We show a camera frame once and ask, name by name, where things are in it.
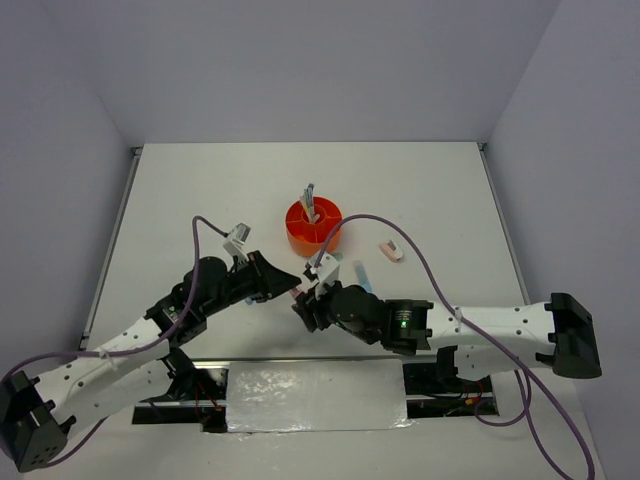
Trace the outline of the pink translucent correction tape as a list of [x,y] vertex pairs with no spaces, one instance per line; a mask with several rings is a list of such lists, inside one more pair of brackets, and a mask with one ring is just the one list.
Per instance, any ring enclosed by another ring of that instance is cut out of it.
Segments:
[[295,287],[295,288],[290,290],[290,294],[291,294],[293,299],[296,299],[302,293],[303,293],[303,291],[299,287]]

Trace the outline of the yellow thin highlighter pen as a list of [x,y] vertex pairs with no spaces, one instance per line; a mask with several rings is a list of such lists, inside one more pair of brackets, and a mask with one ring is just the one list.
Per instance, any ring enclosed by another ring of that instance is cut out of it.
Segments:
[[311,220],[314,215],[314,201],[313,201],[313,188],[311,185],[308,185],[304,190],[302,195],[299,197],[299,202],[307,215],[307,218]]

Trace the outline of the blue white pen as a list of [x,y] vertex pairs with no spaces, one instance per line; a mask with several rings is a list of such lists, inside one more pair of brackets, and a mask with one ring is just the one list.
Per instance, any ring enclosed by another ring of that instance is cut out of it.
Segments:
[[303,192],[304,204],[307,209],[309,202],[314,202],[314,187],[315,185],[313,183],[309,183]]

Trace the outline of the grey purple pen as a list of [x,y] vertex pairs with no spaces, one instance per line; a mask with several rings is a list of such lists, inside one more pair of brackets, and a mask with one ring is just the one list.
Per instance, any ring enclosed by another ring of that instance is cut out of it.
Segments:
[[315,210],[315,205],[313,201],[310,201],[308,204],[308,218],[312,224],[316,223],[319,219],[319,214]]

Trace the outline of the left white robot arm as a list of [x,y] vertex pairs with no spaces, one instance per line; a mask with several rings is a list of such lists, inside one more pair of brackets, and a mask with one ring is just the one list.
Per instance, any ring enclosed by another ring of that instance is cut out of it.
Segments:
[[21,473],[65,460],[68,441],[96,430],[120,410],[169,394],[182,399],[196,385],[183,345],[210,316],[245,299],[264,303],[298,287],[299,277],[254,251],[227,266],[198,260],[170,293],[122,333],[95,350],[59,352],[58,367],[30,377],[22,361],[1,381],[1,445]]

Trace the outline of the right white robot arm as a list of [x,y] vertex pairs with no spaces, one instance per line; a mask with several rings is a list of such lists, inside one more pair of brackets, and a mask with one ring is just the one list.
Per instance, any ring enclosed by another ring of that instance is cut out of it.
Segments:
[[382,300],[335,282],[322,293],[299,294],[292,309],[310,332],[336,326],[392,353],[434,355],[435,380],[446,391],[520,365],[570,379],[602,374],[592,316],[567,293],[517,307],[447,309],[426,300]]

